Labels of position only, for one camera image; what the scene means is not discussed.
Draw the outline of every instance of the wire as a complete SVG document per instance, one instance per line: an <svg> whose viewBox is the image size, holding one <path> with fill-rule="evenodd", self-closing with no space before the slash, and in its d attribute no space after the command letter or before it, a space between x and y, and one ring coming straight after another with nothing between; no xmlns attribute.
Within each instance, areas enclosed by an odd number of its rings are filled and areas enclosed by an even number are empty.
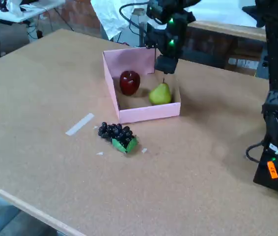
<svg viewBox="0 0 278 236"><path fill-rule="evenodd" d="M158 25L164 25L162 22L158 21L157 19L154 18L154 21L158 24Z"/></svg>
<svg viewBox="0 0 278 236"><path fill-rule="evenodd" d="M60 15L60 13L56 10L56 8L54 8L54 10L55 10L55 12L59 15L59 17L65 22L65 24L73 31L73 32L75 32L72 28L71 28L71 26L68 24L68 22L67 21L65 21L65 19Z"/></svg>
<svg viewBox="0 0 278 236"><path fill-rule="evenodd" d="M22 5L22 6L20 6L20 7L28 8L28 9L34 9L34 8L37 8L37 9L44 9L44 10L47 12L47 14L49 15L49 20L50 20L50 25L51 25L51 31L54 31L54 30L53 30L53 26L52 26L52 21L51 21L51 15L50 15L50 13L49 13L49 11L48 11L47 9L45 9L45 8L43 8L43 7L37 7L37 6L28 7L28 6L24 6L24 5Z"/></svg>
<svg viewBox="0 0 278 236"><path fill-rule="evenodd" d="M31 32L27 32L28 36L30 36L31 38L33 39L38 39L38 38L34 38L31 33L33 33L34 31L37 30L38 26L39 26L39 23L40 23L40 15L37 17L37 25L34 26L34 30L32 30Z"/></svg>
<svg viewBox="0 0 278 236"><path fill-rule="evenodd" d="M263 145L263 141L261 141L261 142L259 142L259 143L257 143L257 144L254 144L254 145L249 146L249 147L246 149L246 157L247 157L250 161L253 161L253 162L255 162L255 163L259 163L259 161L258 161L257 159L255 159L255 158L253 158L253 157L251 157L251 156L249 155L249 152L250 152L250 150L252 150L252 149L254 149L254 148L256 148L256 147L262 146L262 145Z"/></svg>
<svg viewBox="0 0 278 236"><path fill-rule="evenodd" d="M140 36L140 34L133 32L133 30L130 28L130 26L131 26L131 24L129 24L129 29L130 29L131 33Z"/></svg>
<svg viewBox="0 0 278 236"><path fill-rule="evenodd" d="M121 36L121 33L122 33L122 31L120 32L120 34L119 34L119 36L118 36L118 39L117 39L116 43L119 42L119 38L120 38L120 36Z"/></svg>
<svg viewBox="0 0 278 236"><path fill-rule="evenodd" d="M138 29L142 30L145 34L147 34L147 31L146 31L144 28L142 28L142 27L140 27L139 25L137 25L136 23L134 23L132 20L128 19L128 18L121 12L121 10L122 10L123 8L127 7L127 6L139 6L139 5L146 5L146 4L148 4L148 3L149 3L148 1L146 1L146 2L141 2L141 3L130 3L130 4L126 4L126 5L121 6L120 9L119 9L120 15L121 15L126 21L128 21L129 24L132 24L133 26L135 26L135 27L137 27Z"/></svg>

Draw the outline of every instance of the pear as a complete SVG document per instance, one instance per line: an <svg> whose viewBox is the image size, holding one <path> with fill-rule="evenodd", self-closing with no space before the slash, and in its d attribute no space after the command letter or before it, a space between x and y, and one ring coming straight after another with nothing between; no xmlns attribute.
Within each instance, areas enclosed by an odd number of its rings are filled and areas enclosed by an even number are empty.
<svg viewBox="0 0 278 236"><path fill-rule="evenodd" d="M162 105L170 103L172 95L170 94L167 83L159 84L155 89L149 93L149 100L153 105Z"/></svg>

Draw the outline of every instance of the orange sticker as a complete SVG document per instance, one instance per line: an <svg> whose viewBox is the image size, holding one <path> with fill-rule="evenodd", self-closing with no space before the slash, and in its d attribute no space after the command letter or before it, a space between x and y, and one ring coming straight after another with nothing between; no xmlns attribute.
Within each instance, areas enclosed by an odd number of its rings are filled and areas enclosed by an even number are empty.
<svg viewBox="0 0 278 236"><path fill-rule="evenodd" d="M270 172L271 178L278 178L277 170L276 170L276 167L273 164L273 162L272 161L268 161L267 165L268 165L268 168L269 168L269 172Z"/></svg>

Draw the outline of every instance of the apple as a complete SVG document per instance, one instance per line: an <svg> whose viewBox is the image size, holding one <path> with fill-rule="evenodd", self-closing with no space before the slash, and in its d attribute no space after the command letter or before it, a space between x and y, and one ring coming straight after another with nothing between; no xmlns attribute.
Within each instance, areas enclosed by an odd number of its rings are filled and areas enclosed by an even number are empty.
<svg viewBox="0 0 278 236"><path fill-rule="evenodd" d="M121 73L119 78L119 86L124 95L131 96L139 88L140 75L133 70L126 70Z"/></svg>

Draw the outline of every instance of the table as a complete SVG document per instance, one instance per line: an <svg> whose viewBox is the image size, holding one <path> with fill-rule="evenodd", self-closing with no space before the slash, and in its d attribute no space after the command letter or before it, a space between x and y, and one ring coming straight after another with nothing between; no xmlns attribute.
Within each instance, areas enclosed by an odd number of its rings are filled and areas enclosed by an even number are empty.
<svg viewBox="0 0 278 236"><path fill-rule="evenodd" d="M278 235L278 192L244 158L268 82L180 60L181 116L131 124L127 157L93 128L117 122L102 51L126 47L59 30L0 58L0 196L75 236Z"/></svg>
<svg viewBox="0 0 278 236"><path fill-rule="evenodd" d="M0 11L0 20L15 23L21 23L25 20L28 20L29 26L27 27L27 32L29 34L29 41L33 42L35 38L37 38L33 17L43 14L50 9L63 5L64 3L65 0L40 0L31 4L22 5L21 7L24 7L24 9L26 10L25 12L23 12L24 14L22 17L17 17L11 12Z"/></svg>
<svg viewBox="0 0 278 236"><path fill-rule="evenodd" d="M266 42L266 31L261 28L236 26L209 21L195 21L188 26Z"/></svg>

